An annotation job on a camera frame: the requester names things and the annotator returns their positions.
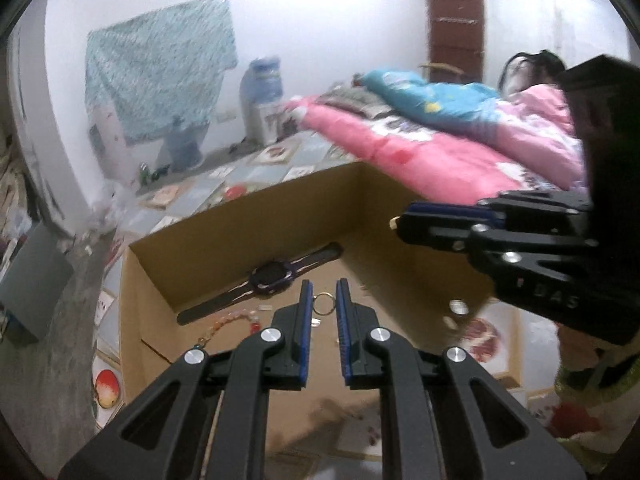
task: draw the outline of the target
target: watch face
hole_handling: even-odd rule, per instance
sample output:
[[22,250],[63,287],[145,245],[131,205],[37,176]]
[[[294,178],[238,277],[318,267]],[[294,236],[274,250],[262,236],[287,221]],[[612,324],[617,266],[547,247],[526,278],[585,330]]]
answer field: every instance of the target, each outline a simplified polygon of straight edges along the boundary
[[268,286],[287,277],[289,269],[281,262],[268,262],[254,270],[254,278],[258,285]]

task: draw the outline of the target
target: smartwatch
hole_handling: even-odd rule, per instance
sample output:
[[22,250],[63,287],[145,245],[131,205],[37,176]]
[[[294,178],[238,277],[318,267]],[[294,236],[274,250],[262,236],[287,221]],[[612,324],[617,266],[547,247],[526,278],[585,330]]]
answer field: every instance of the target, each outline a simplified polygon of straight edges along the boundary
[[249,277],[240,285],[223,292],[199,305],[192,306],[178,314],[179,325],[186,325],[205,316],[213,314],[239,301],[248,300],[254,296],[272,296],[289,288],[293,280],[316,267],[342,255],[342,246],[331,242],[322,249],[302,256],[290,262],[272,260],[252,270]]

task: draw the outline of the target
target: ring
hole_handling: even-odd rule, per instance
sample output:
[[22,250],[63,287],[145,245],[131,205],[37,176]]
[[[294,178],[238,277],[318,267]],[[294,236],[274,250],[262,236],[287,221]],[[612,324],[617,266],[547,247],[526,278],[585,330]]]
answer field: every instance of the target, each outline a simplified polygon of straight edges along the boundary
[[[318,312],[316,310],[316,300],[320,297],[320,296],[328,296],[329,298],[331,298],[334,302],[334,306],[331,307],[331,310],[329,312]],[[335,310],[335,297],[333,294],[329,293],[329,292],[321,292],[320,294],[318,294],[317,296],[314,296],[314,302],[312,303],[312,309],[314,310],[314,312],[316,314],[318,314],[318,316],[328,316],[330,314],[334,313]]]

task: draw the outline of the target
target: brown door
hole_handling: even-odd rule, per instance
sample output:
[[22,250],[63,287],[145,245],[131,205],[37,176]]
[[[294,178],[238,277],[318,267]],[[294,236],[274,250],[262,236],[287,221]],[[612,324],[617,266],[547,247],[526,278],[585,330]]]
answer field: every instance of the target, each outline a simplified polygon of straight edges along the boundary
[[[463,82],[482,81],[484,5],[482,0],[427,0],[430,16],[429,59],[464,71]],[[431,80],[450,80],[431,70]]]

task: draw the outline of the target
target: pillow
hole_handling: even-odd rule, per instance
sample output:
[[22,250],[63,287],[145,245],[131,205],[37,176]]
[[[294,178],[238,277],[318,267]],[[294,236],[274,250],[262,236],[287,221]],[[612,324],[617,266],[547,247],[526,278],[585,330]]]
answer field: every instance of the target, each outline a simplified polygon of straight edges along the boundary
[[317,99],[318,104],[339,108],[367,119],[381,119],[391,115],[393,108],[378,95],[362,87],[337,86]]

